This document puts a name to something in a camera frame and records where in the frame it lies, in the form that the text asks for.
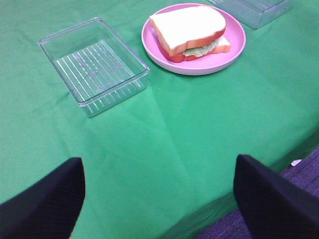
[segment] table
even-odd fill
[[[148,16],[177,3],[0,2],[0,203],[81,156],[87,194],[71,238],[191,238],[236,207],[237,154],[280,171],[319,145],[319,2],[244,26],[241,56],[198,77],[157,66],[141,42]],[[37,42],[96,16],[151,71],[146,90],[87,118]]]

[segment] white bread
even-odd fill
[[[154,14],[150,23],[169,56],[205,46],[221,37],[226,29],[223,15],[208,5]]]
[[[169,56],[168,52],[163,48],[162,44],[160,44],[160,42],[158,43],[160,52],[163,54],[163,56],[172,62],[182,62],[182,61],[192,61],[192,60],[196,60],[200,57],[203,56],[207,56],[210,54],[216,54],[216,53],[226,53],[230,51],[230,42],[226,39],[225,36],[221,36],[218,39],[214,40],[217,42],[215,48],[213,48],[212,50],[208,51],[207,53],[203,53],[203,51],[197,51],[197,48],[192,48],[191,52],[196,52],[194,55],[193,54],[185,54],[185,52],[181,52],[178,53],[176,55],[173,56]]]

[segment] clear plastic container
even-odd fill
[[[292,0],[209,0],[252,29],[258,29],[286,13]]]
[[[148,66],[101,18],[50,35],[39,45],[88,117],[147,87]]]

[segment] bread crust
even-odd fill
[[[157,40],[158,42],[158,46],[159,46],[159,50],[162,53],[162,55],[169,61],[171,62],[175,62],[175,63],[179,63],[182,61],[192,61],[192,60],[196,60],[198,58],[210,55],[210,54],[216,54],[216,53],[226,53],[230,51],[230,45],[220,45],[220,46],[216,46],[213,50],[211,50],[210,52],[208,52],[207,54],[197,57],[194,55],[191,56],[184,56],[183,54],[179,53],[173,56],[170,56],[169,53],[163,48],[163,46],[161,45],[159,39]]]
[[[190,48],[205,46],[205,45],[211,43],[213,40],[216,40],[217,38],[221,37],[226,30],[226,25],[225,25],[225,27],[223,29],[221,29],[220,31],[214,32],[212,35],[209,35],[209,36],[204,37],[204,38],[199,38],[199,39],[191,39],[191,40],[189,40],[181,45],[178,45],[175,48],[170,48],[168,43],[165,41],[163,35],[161,34],[159,29],[157,28],[157,26],[154,23],[152,18],[150,18],[150,23],[151,23],[152,27],[154,28],[159,40],[161,41],[162,47],[166,50],[166,52],[169,54],[169,56],[174,56],[174,55],[176,55],[184,50],[190,49]]]

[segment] empty plastic tray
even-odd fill
[[[50,35],[39,45],[88,117],[147,87],[148,66],[101,18]]]
[[[292,7],[291,0],[209,0],[252,29],[258,29]]]

